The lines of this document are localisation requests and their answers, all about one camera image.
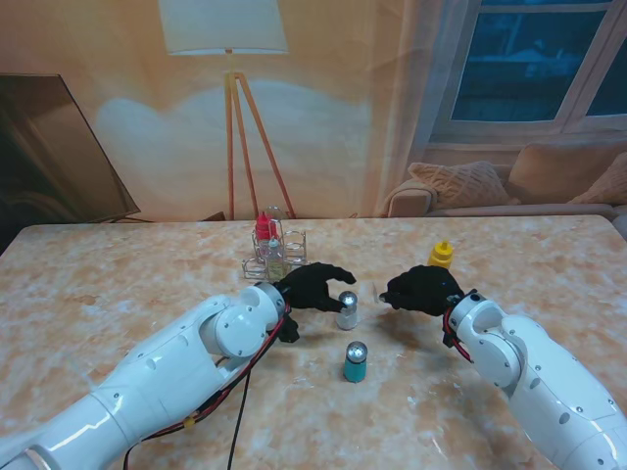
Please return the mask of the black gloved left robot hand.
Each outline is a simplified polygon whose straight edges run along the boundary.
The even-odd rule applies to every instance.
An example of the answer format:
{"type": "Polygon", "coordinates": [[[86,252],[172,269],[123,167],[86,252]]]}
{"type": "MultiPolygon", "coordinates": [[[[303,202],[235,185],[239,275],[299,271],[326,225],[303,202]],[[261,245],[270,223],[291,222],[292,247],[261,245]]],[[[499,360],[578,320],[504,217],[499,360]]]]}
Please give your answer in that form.
{"type": "Polygon", "coordinates": [[[273,283],[273,287],[292,308],[314,308],[323,312],[340,312],[344,304],[329,295],[329,280],[353,285],[355,276],[342,267],[315,262],[291,271],[273,283]]]}

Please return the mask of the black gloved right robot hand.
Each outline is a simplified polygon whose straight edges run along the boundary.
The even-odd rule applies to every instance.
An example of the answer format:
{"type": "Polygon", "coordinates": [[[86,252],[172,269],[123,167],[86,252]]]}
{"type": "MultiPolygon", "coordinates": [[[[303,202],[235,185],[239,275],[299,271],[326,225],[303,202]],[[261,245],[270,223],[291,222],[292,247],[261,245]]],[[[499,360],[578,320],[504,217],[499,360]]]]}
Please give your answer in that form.
{"type": "Polygon", "coordinates": [[[394,309],[438,317],[449,307],[448,297],[464,297],[450,271],[440,266],[418,265],[391,279],[379,299],[394,309]]]}

